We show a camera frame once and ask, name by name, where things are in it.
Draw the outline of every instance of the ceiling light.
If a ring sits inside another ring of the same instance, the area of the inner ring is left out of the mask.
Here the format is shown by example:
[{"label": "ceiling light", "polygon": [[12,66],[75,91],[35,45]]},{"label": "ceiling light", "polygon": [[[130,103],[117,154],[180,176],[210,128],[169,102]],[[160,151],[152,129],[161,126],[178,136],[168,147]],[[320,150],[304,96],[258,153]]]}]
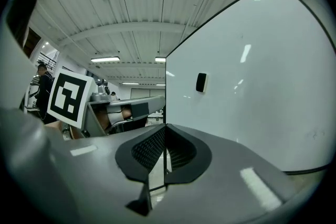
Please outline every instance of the ceiling light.
[{"label": "ceiling light", "polygon": [[240,59],[240,62],[245,62],[246,61],[246,57],[247,57],[250,49],[251,49],[251,45],[250,44],[245,45],[243,54],[241,55],[242,57]]},{"label": "ceiling light", "polygon": [[110,56],[110,57],[101,57],[101,58],[92,58],[92,62],[111,62],[111,61],[120,61],[118,56]]},{"label": "ceiling light", "polygon": [[156,62],[166,62],[166,58],[165,57],[156,57],[155,61]]},{"label": "ceiling light", "polygon": [[135,82],[123,82],[122,84],[124,84],[124,85],[139,85],[138,83],[135,83]]}]

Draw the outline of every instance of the corrugated ceiling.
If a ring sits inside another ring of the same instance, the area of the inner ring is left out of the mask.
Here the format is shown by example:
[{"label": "corrugated ceiling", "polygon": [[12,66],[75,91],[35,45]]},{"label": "corrugated ceiling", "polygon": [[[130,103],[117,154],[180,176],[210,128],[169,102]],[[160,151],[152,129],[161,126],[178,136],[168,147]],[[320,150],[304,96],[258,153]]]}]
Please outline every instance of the corrugated ceiling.
[{"label": "corrugated ceiling", "polygon": [[[38,0],[31,27],[79,64],[111,82],[155,84],[164,82],[165,76],[155,57],[165,57],[193,29],[233,1]],[[156,24],[148,27],[144,22]],[[72,40],[79,33],[85,34],[85,38]],[[111,55],[121,58],[122,67],[117,63],[90,61],[93,57]]]}]

